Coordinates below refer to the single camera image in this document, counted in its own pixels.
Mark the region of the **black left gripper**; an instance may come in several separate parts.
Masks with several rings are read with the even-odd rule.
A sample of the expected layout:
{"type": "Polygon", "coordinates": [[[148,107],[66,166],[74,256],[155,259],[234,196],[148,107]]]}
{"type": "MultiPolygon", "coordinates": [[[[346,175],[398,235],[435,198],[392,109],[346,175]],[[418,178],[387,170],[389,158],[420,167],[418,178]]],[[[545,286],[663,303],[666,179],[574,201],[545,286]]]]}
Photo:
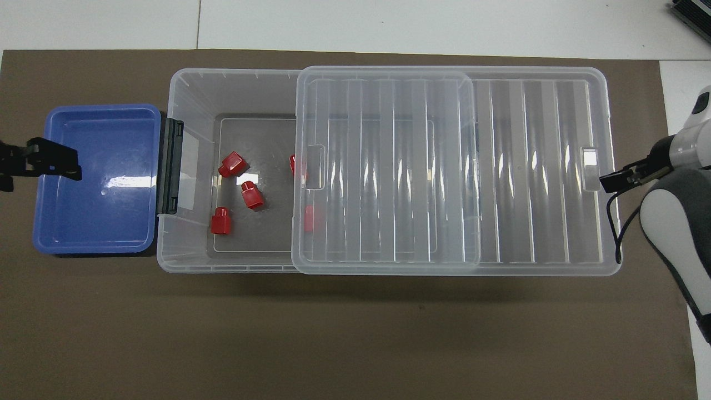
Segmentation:
{"type": "Polygon", "coordinates": [[[82,167],[79,165],[78,151],[41,137],[29,139],[26,147],[1,142],[0,192],[14,191],[13,177],[42,175],[80,181],[82,167]]]}

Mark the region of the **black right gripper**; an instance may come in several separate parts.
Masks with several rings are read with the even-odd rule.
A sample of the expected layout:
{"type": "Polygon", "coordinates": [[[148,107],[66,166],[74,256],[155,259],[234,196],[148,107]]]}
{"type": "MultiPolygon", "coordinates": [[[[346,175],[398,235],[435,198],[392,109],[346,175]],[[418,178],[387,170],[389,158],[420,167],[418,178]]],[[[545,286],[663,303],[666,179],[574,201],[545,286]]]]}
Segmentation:
{"type": "Polygon", "coordinates": [[[639,174],[646,174],[647,180],[660,179],[674,169],[670,160],[675,135],[658,140],[648,156],[628,165],[621,170],[599,177],[602,189],[606,193],[624,193],[639,185],[639,174]]]}

